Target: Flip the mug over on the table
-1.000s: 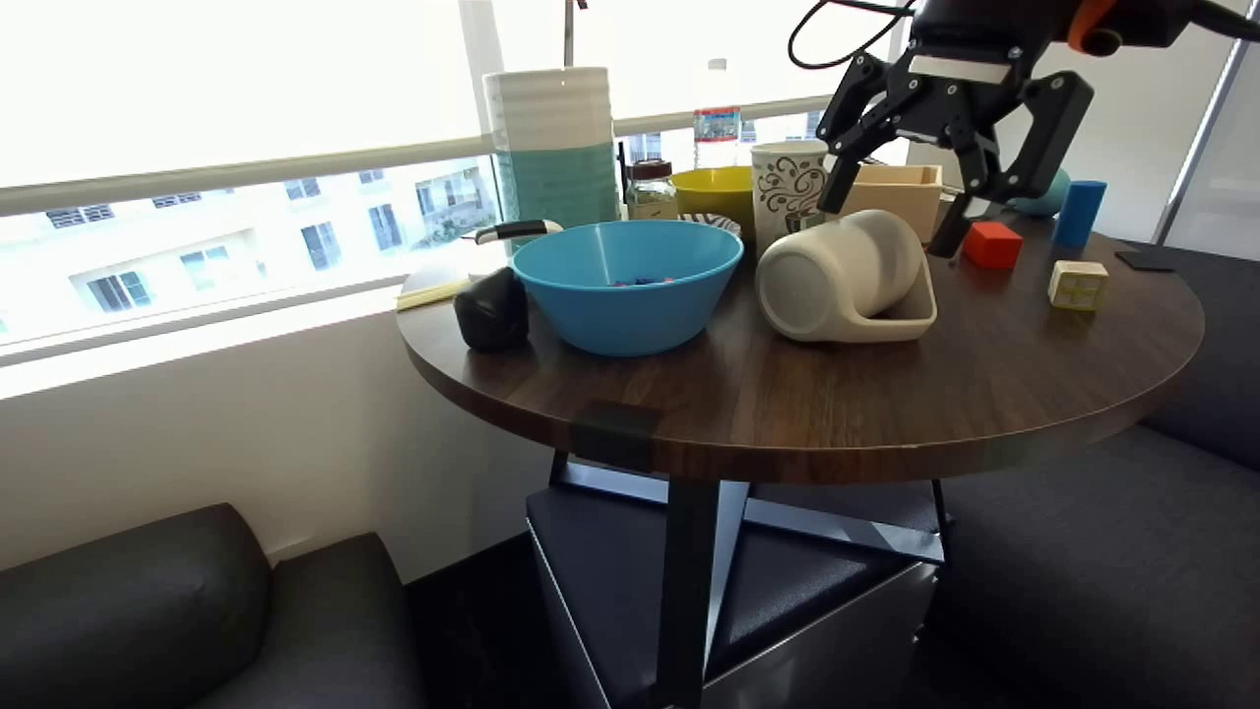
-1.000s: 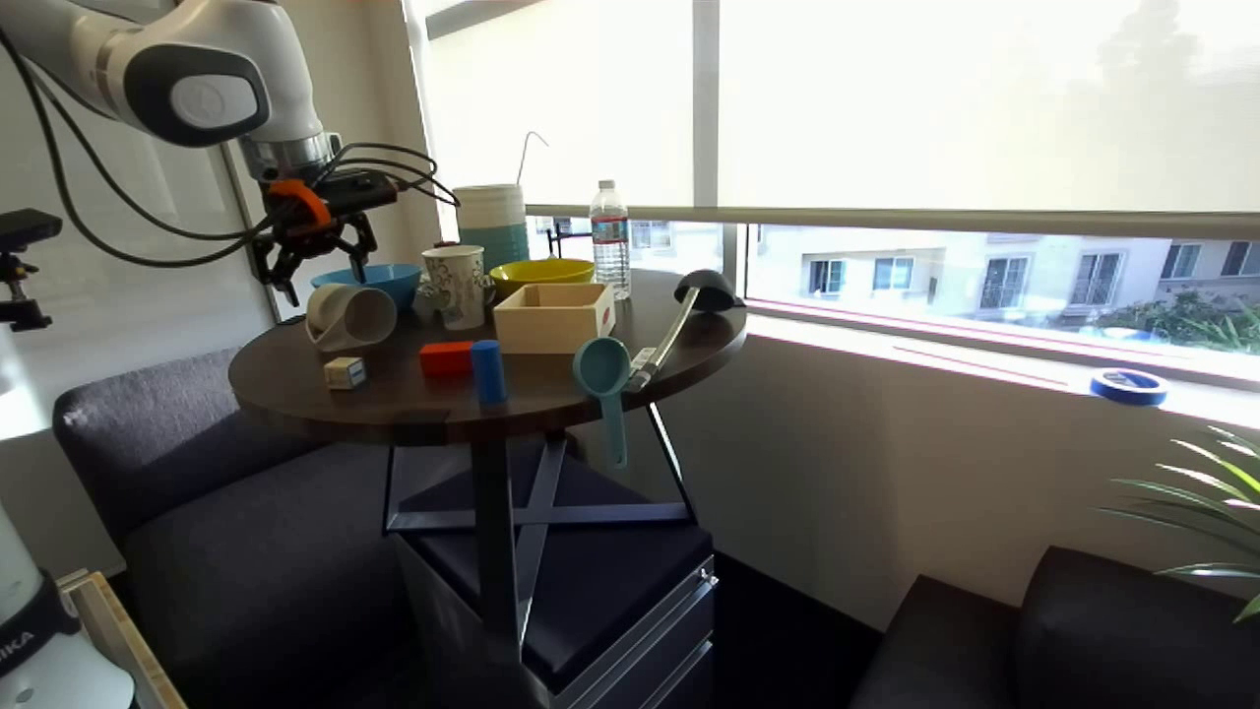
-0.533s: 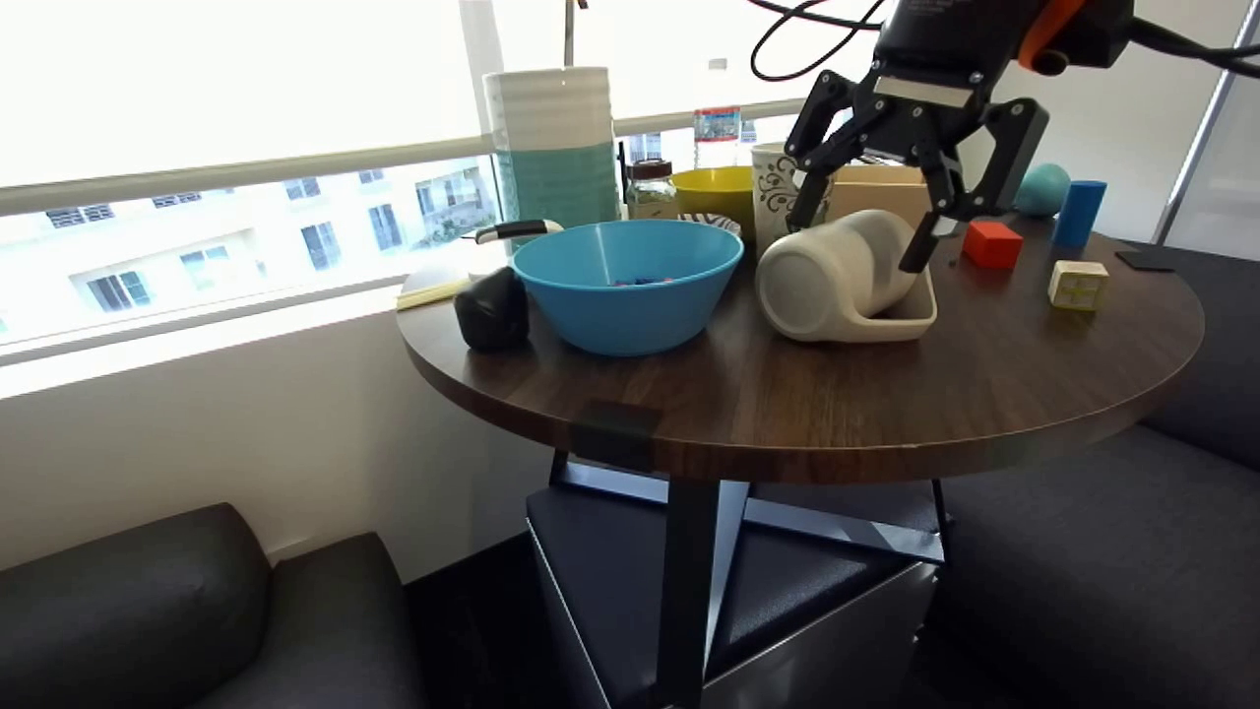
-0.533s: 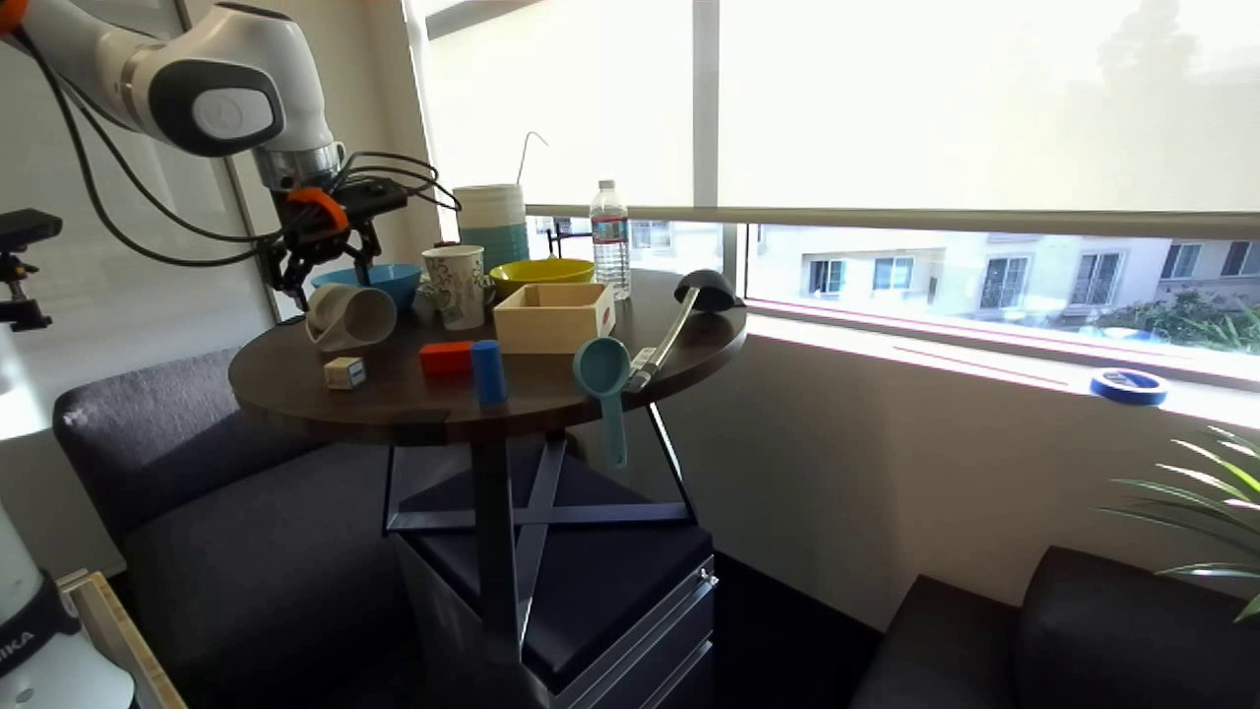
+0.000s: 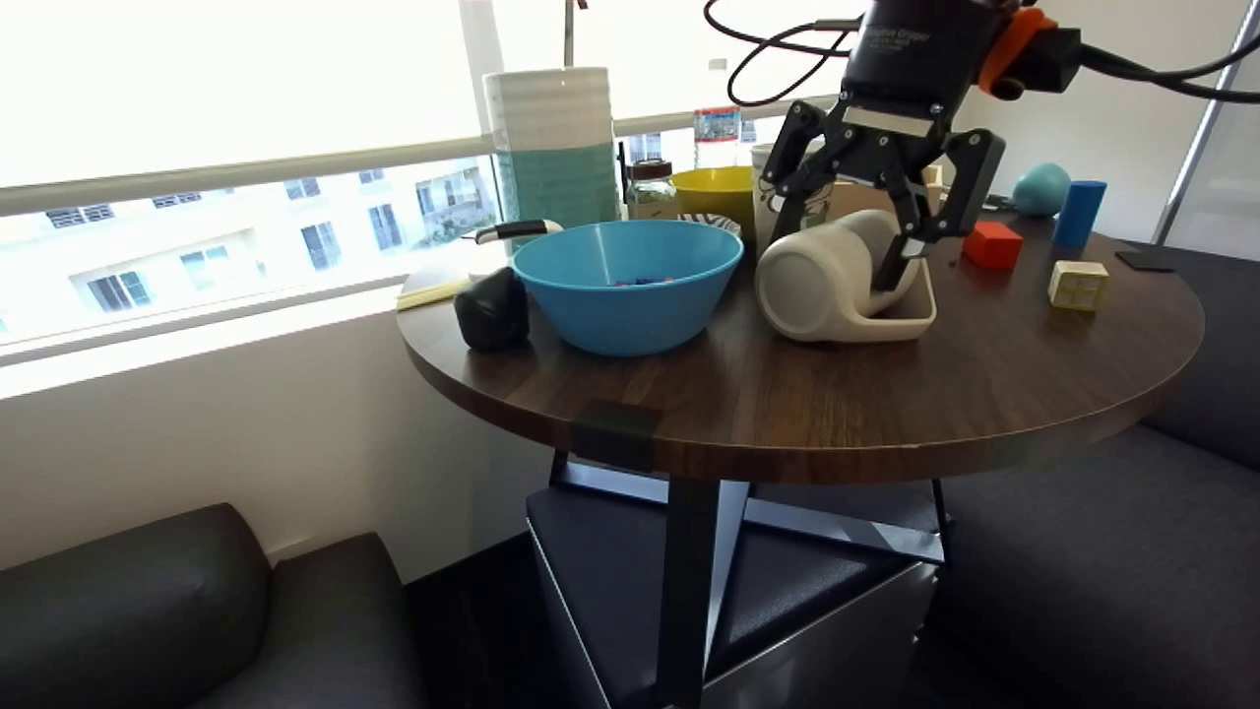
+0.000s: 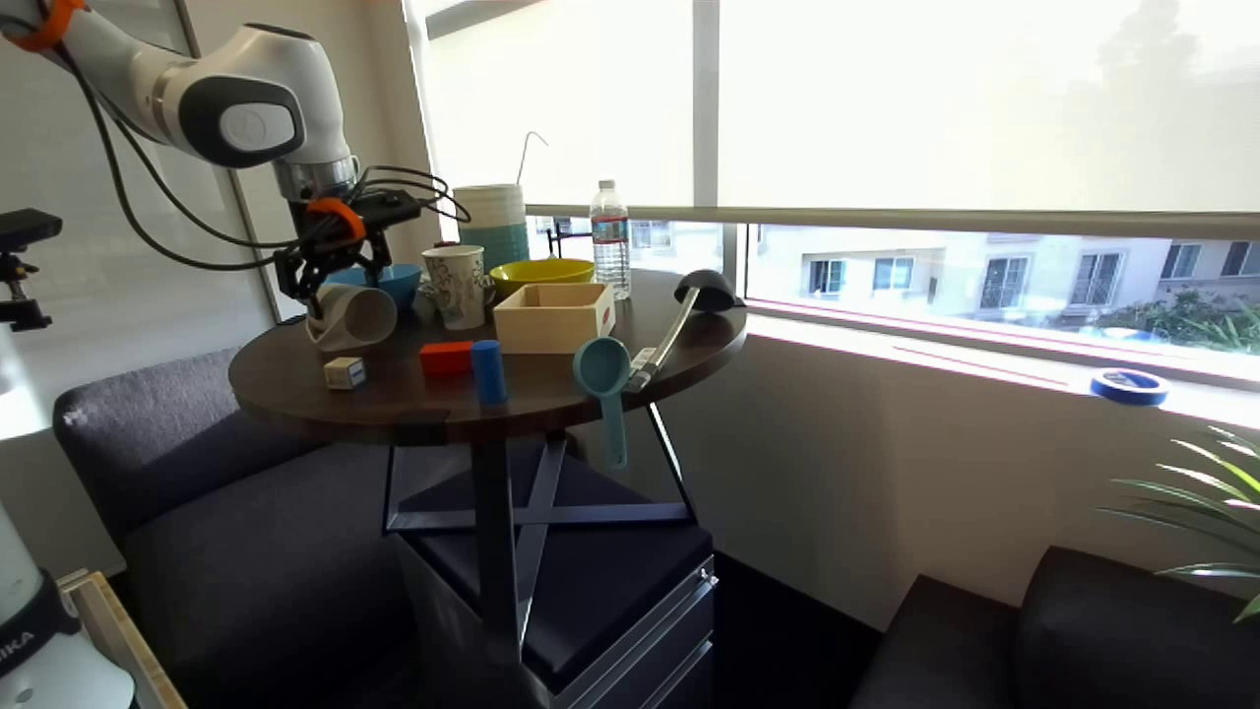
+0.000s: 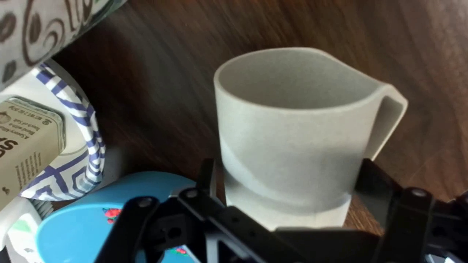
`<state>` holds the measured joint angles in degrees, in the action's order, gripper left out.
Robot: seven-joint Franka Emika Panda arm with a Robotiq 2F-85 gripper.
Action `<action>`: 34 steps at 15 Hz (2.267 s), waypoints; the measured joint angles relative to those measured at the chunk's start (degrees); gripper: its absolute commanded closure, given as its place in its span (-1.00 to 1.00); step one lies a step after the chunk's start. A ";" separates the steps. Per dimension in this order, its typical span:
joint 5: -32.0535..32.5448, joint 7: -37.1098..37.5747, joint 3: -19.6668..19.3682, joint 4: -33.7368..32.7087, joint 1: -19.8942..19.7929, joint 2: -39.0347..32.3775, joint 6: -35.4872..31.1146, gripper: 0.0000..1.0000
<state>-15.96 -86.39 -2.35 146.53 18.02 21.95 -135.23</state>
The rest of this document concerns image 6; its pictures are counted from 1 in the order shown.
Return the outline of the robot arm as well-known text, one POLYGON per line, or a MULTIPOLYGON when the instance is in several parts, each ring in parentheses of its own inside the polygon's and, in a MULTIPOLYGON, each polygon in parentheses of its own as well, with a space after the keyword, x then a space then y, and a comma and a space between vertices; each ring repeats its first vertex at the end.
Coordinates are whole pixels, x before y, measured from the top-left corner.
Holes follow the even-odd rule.
POLYGON ((268 266, 280 291, 310 298, 330 271, 382 275, 385 234, 421 212, 375 188, 344 132, 344 94, 325 45, 243 25, 216 50, 146 45, 87 0, 3 0, 3 39, 64 66, 124 125, 209 167, 272 167, 297 238, 268 266))

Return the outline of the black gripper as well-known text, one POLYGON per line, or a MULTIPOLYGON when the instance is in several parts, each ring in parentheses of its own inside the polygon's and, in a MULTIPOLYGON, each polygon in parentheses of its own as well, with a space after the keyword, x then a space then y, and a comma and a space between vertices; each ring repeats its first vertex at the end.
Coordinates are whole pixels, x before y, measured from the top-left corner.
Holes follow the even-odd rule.
POLYGON ((316 295, 344 268, 361 268, 379 281, 396 259, 385 234, 418 212, 421 200, 402 188, 297 200, 297 242, 277 254, 280 291, 316 295))

